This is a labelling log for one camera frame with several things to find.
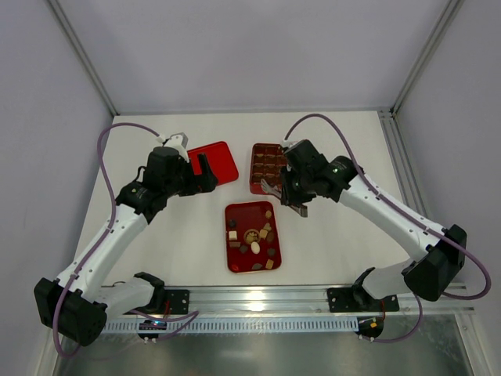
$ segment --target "chocolate box compartment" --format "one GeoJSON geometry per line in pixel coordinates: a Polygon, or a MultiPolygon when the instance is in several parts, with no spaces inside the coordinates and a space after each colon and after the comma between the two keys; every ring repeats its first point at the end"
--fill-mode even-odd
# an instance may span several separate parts
{"type": "Polygon", "coordinates": [[[250,192],[266,194],[261,188],[261,179],[265,179],[268,184],[278,186],[281,189],[280,169],[286,165],[287,160],[278,143],[254,144],[250,160],[250,192]]]}

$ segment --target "black mounting bracket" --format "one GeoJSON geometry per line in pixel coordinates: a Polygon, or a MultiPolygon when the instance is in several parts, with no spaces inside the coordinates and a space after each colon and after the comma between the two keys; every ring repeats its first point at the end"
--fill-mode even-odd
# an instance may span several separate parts
{"type": "Polygon", "coordinates": [[[376,300],[369,297],[364,306],[355,300],[353,287],[332,287],[327,289],[327,302],[331,313],[381,312],[384,305],[386,312],[398,312],[400,305],[396,295],[376,300]]]}
{"type": "Polygon", "coordinates": [[[165,290],[168,315],[186,315],[189,312],[189,290],[165,290]]]}

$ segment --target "white wall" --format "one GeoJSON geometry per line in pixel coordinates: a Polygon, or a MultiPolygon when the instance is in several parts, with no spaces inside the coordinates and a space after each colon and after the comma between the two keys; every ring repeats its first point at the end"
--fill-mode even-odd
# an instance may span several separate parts
{"type": "Polygon", "coordinates": [[[130,112],[390,107],[447,0],[60,0],[130,112]]]}
{"type": "MultiPolygon", "coordinates": [[[[465,2],[399,116],[433,213],[468,233],[492,292],[478,301],[501,348],[501,2],[465,2]]],[[[483,286],[471,265],[472,290],[483,286]]]]}
{"type": "Polygon", "coordinates": [[[0,2],[0,364],[32,372],[43,327],[33,288],[72,258],[111,120],[40,0],[0,2]]]}

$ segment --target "cable connector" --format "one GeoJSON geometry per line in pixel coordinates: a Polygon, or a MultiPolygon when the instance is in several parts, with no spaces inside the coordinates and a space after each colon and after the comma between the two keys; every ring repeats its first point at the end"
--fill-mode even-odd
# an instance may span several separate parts
{"type": "Polygon", "coordinates": [[[159,144],[164,145],[168,138],[160,133],[155,140],[158,141],[159,144]]]}
{"type": "Polygon", "coordinates": [[[283,149],[288,149],[290,148],[293,144],[295,144],[297,141],[289,141],[287,139],[284,139],[282,140],[282,142],[280,143],[280,146],[283,148],[283,149]]]}

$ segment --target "white table surface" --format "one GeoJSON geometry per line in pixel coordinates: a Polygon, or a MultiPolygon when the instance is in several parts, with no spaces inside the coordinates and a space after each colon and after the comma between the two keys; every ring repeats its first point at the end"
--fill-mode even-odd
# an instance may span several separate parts
{"type": "MultiPolygon", "coordinates": [[[[367,174],[401,199],[380,122],[375,111],[325,113],[341,128],[367,174]]],[[[327,199],[308,204],[309,218],[279,205],[274,197],[249,191],[251,148],[255,143],[279,143],[303,113],[195,114],[118,116],[166,136],[184,132],[188,149],[224,140],[240,177],[213,193],[173,197],[167,207],[125,250],[106,284],[148,272],[170,285],[349,284],[371,266],[384,267],[407,254],[383,231],[358,213],[327,199]],[[275,208],[282,265],[273,271],[235,274],[226,265],[224,209],[246,201],[271,201],[275,208]]],[[[347,155],[336,133],[320,119],[300,125],[290,139],[310,139],[331,160],[347,155]]],[[[148,132],[116,128],[110,133],[105,163],[115,195],[134,179],[158,143],[148,132]]],[[[110,199],[99,173],[88,206],[77,255],[110,214],[110,199]]]]}

